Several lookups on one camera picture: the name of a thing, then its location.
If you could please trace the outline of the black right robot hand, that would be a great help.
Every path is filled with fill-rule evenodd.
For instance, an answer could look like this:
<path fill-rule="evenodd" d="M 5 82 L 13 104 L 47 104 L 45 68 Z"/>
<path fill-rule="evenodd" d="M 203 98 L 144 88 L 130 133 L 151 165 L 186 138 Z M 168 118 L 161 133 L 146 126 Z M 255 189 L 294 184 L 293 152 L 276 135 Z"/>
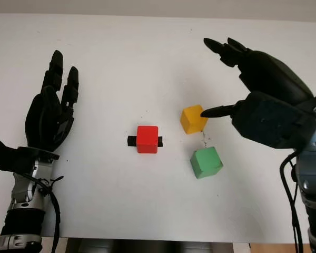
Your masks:
<path fill-rule="evenodd" d="M 204 44 L 220 60 L 229 67 L 238 66 L 241 74 L 240 80 L 250 93 L 263 93 L 267 97 L 275 98 L 292 106 L 303 103 L 313 98 L 313 94 L 305 83 L 283 62 L 261 51 L 254 51 L 244 47 L 241 43 L 228 38 L 228 43 L 221 44 L 210 38 L 204 38 Z M 230 115 L 232 123 L 262 123 L 262 113 L 256 115 L 252 110 L 257 109 L 256 104 L 250 110 L 242 112 L 246 101 L 237 102 L 235 105 L 221 106 L 203 111 L 202 118 L 219 118 Z"/>

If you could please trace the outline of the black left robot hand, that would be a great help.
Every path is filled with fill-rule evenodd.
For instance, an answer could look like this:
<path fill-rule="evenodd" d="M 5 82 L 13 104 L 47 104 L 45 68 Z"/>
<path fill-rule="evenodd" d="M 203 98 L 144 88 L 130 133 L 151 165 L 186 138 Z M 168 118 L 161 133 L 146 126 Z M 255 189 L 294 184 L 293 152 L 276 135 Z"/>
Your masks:
<path fill-rule="evenodd" d="M 63 55 L 54 51 L 45 72 L 42 88 L 29 108 L 25 121 L 27 145 L 49 152 L 55 151 L 68 136 L 74 122 L 73 105 L 78 99 L 78 70 L 71 67 L 62 98 Z"/>

